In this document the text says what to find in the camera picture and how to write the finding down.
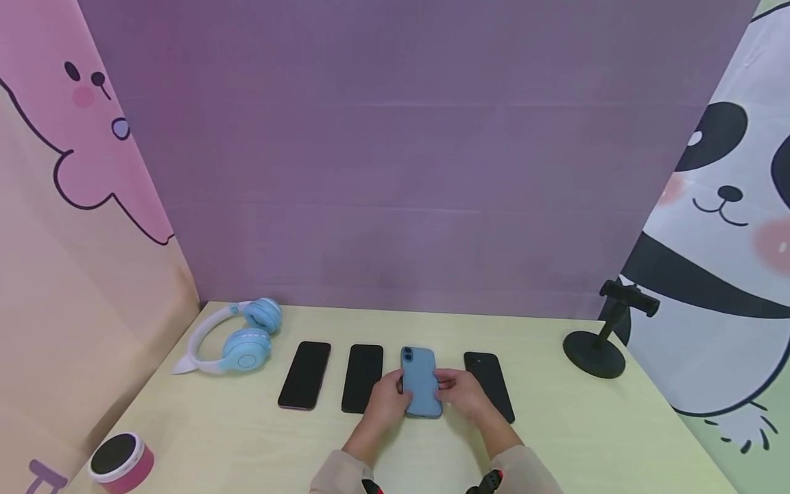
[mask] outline panda nose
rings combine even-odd
[[[738,202],[743,199],[743,192],[738,187],[732,185],[724,185],[719,187],[719,197],[728,202]]]

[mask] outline purple backdrop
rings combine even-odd
[[[81,0],[203,299],[595,317],[743,0]]]

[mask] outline headphones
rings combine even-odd
[[[244,316],[250,327],[233,332],[222,347],[221,360],[200,360],[198,349],[203,339],[218,324],[237,315]],[[186,343],[186,355],[173,367],[172,374],[186,374],[201,370],[211,374],[227,371],[253,371],[266,361],[272,352],[269,335],[280,329],[283,312],[272,299],[258,299],[238,304],[229,304],[211,314],[195,329]]]

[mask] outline wooden table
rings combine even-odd
[[[221,306],[208,304],[197,320]],[[225,337],[242,324],[234,318],[214,330],[202,356],[217,358]],[[566,359],[563,337],[598,331],[599,322],[284,307],[282,331],[262,369],[171,375],[194,327],[113,428],[136,432],[156,456],[137,494],[307,492],[360,417],[340,411],[354,343],[382,345],[384,372],[399,367],[403,345],[433,349],[439,367],[463,368],[469,350],[497,354],[513,426],[566,494],[735,494],[627,350],[626,371],[613,380],[587,375]],[[303,340],[332,344],[318,406],[280,409],[277,397]],[[374,468],[387,494],[463,494],[487,471],[479,435],[449,407],[439,420],[404,420]],[[83,469],[66,493],[88,492],[102,490]]]

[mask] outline bear eye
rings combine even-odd
[[[69,74],[72,81],[77,82],[80,80],[80,71],[77,70],[73,63],[66,62],[63,64],[63,68],[66,69],[66,73]]]
[[[782,201],[790,208],[790,137],[782,142],[773,155],[771,179]]]
[[[746,127],[746,112],[737,104],[709,104],[675,171],[696,170],[727,156],[743,139]]]

